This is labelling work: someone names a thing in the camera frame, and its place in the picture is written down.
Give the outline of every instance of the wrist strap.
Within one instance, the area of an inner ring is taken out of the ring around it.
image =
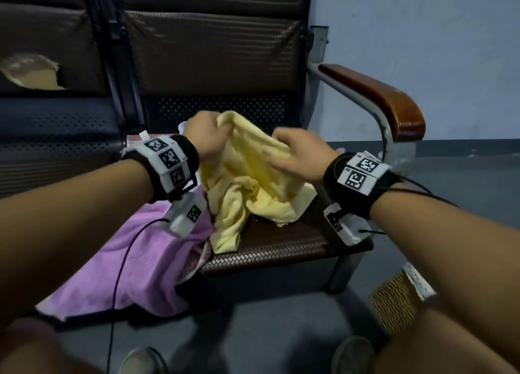
[[[383,189],[401,182],[386,163],[370,153],[339,155],[327,168],[323,183],[344,212],[370,219],[370,209]]]
[[[199,168],[199,155],[185,136],[160,136],[143,141],[123,159],[138,161],[150,175],[154,193],[150,203],[177,200],[197,186],[195,173]]]

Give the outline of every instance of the gray floor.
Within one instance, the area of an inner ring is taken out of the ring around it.
[[[520,157],[419,158],[412,177],[465,209],[520,228]],[[112,372],[143,345],[172,362],[173,373],[328,372],[334,348],[348,335],[384,343],[368,296],[406,259],[386,236],[374,243],[340,296],[319,291],[333,266],[326,260],[212,280],[221,310],[156,326],[117,323]],[[61,335],[74,355],[105,366],[108,325]]]

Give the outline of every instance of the yellow towel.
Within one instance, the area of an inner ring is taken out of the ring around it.
[[[215,231],[210,236],[215,253],[238,249],[249,213],[285,226],[300,218],[316,196],[311,184],[265,161],[270,156],[289,157],[286,144],[269,137],[235,111],[218,117],[218,126],[228,122],[235,128],[220,162],[200,167],[202,186],[215,216]]]

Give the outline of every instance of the hand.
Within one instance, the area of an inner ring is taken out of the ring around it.
[[[216,161],[233,131],[229,123],[217,127],[219,115],[216,111],[199,111],[186,122],[184,135],[197,149],[201,163]]]
[[[325,171],[339,153],[317,134],[300,128],[276,128],[276,140],[291,148],[290,158],[270,158],[275,169],[296,174],[307,182],[321,182]]]

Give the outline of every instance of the cloth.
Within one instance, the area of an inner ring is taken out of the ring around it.
[[[215,232],[210,236],[215,253],[238,249],[240,232],[250,213],[285,226],[300,218],[316,196],[311,184],[266,162],[270,156],[289,157],[287,145],[235,111],[218,117],[218,126],[228,122],[234,129],[220,161],[200,165],[202,186],[215,216]]]
[[[61,320],[111,309],[115,281],[128,245],[143,226],[162,218],[169,207],[167,201],[141,207],[99,252],[36,308]],[[200,215],[192,233],[184,239],[166,233],[159,223],[148,226],[128,254],[115,308],[138,304],[157,316],[185,311],[188,304],[177,296],[175,285],[192,248],[207,240],[212,231],[208,210]]]

